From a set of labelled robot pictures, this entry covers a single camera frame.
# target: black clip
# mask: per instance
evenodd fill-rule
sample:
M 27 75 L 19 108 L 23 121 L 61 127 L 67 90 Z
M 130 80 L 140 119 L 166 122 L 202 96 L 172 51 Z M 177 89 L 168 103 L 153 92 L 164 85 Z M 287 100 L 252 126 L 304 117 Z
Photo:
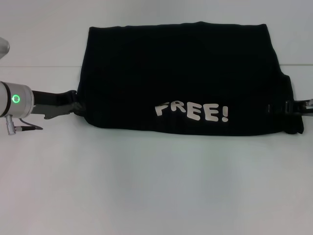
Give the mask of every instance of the black clip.
M 291 101 L 282 105 L 268 105 L 267 113 L 271 115 L 302 115 L 313 116 L 313 99 Z
M 45 119 L 52 119 L 73 112 L 83 113 L 84 108 L 77 100 L 76 91 L 62 94 L 33 91 L 35 103 L 32 114 L 44 114 Z

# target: green led light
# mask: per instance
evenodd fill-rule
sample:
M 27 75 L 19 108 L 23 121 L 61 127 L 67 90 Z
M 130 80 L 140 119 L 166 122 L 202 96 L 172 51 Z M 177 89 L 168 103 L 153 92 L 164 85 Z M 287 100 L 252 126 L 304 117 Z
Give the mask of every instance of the green led light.
M 20 102 L 20 100 L 21 100 L 21 98 L 17 95 L 17 94 L 15 94 L 14 96 L 12 96 L 12 101 L 13 101 L 13 103 L 19 103 Z

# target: white tabletop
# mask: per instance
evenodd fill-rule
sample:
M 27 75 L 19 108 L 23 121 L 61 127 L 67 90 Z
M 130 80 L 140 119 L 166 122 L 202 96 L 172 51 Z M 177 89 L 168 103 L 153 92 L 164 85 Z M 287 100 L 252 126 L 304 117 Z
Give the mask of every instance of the white tabletop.
M 266 23 L 296 98 L 310 99 L 312 7 L 309 0 L 2 0 L 0 36 L 11 51 L 0 80 L 76 89 L 90 26 Z M 105 130 L 75 115 L 26 120 L 44 130 L 9 137 L 0 119 L 1 235 L 312 233 L 313 118 L 304 118 L 303 135 L 259 137 Z

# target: silver cylinder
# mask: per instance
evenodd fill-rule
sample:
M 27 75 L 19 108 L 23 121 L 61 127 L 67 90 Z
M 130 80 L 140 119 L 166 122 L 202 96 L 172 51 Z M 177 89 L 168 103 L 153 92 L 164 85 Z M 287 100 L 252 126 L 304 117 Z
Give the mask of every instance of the silver cylinder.
M 12 116 L 8 115 L 5 117 L 6 118 L 6 127 L 8 129 L 8 134 L 11 135 L 15 135 L 15 126 L 14 126 L 14 122 L 12 120 Z
M 7 40 L 0 38 L 0 59 L 4 57 L 10 50 L 10 44 Z
M 25 118 L 34 107 L 34 94 L 25 85 L 0 82 L 0 117 Z

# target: black cloth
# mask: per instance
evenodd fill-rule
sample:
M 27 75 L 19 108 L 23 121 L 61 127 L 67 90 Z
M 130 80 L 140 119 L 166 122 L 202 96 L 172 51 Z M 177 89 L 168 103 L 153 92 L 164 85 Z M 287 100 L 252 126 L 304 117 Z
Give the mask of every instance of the black cloth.
M 86 121 L 101 128 L 303 132 L 301 116 L 266 112 L 268 104 L 293 100 L 293 93 L 265 24 L 91 27 L 78 98 Z

